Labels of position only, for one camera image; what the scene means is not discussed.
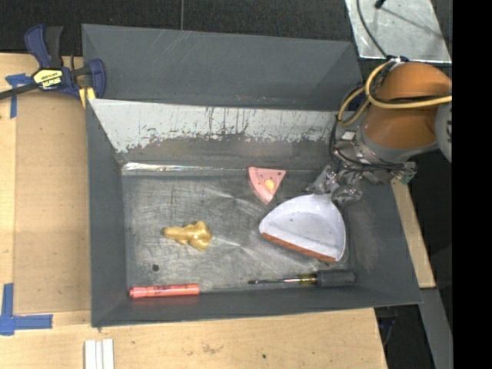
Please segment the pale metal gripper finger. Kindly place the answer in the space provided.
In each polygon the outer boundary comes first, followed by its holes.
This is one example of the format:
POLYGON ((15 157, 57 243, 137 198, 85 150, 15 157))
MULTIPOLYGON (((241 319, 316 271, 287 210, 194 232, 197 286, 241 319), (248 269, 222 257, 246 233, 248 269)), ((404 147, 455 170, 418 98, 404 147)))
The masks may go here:
POLYGON ((312 194, 327 194, 339 186, 337 169, 326 165, 314 181, 306 187, 306 191, 312 194))
POLYGON ((342 181, 331 190, 332 201, 337 205, 359 201, 362 197, 361 183, 356 181, 342 181))

